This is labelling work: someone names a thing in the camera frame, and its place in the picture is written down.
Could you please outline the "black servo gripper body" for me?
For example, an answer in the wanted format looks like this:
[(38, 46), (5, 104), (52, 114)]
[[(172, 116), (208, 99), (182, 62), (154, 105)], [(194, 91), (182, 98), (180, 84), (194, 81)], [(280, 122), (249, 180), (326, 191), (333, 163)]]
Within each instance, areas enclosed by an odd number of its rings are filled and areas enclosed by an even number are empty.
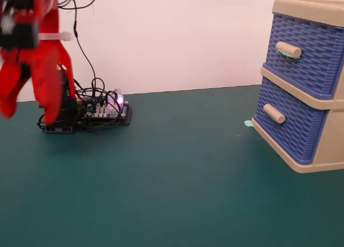
[(38, 23), (16, 23), (12, 16), (1, 16), (1, 47), (36, 48), (38, 47)]

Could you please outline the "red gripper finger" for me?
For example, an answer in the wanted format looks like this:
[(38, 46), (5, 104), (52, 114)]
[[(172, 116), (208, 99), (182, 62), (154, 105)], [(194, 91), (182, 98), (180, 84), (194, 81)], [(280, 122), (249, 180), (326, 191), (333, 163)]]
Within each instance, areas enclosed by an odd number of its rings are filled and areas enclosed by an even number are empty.
[(59, 115), (62, 99), (62, 78), (57, 69), (58, 48), (40, 42), (37, 48), (20, 51), (20, 63), (30, 69), (33, 91), (39, 107), (44, 109), (45, 123), (52, 124)]
[(20, 49), (1, 50), (1, 113), (9, 119), (16, 111), (17, 97), (30, 78), (30, 68), (19, 61)]

